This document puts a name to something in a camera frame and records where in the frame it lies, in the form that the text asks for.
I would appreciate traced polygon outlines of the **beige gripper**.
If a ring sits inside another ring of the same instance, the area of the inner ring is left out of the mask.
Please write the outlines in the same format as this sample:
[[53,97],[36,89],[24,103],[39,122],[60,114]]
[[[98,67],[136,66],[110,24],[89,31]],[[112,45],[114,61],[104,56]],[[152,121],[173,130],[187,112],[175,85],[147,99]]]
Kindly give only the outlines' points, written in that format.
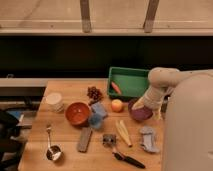
[[149,108],[156,119],[161,118],[161,106],[165,97],[164,88],[149,87],[144,95],[140,97],[132,106],[133,110],[147,107]]

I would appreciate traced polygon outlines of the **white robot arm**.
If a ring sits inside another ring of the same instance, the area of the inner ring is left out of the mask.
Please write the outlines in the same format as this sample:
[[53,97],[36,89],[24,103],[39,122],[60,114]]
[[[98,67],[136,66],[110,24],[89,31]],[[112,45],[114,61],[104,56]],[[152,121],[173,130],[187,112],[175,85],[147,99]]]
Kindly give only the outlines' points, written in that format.
[[162,171],[213,171],[213,69],[156,67],[148,80],[149,88],[133,107],[154,112],[169,98]]

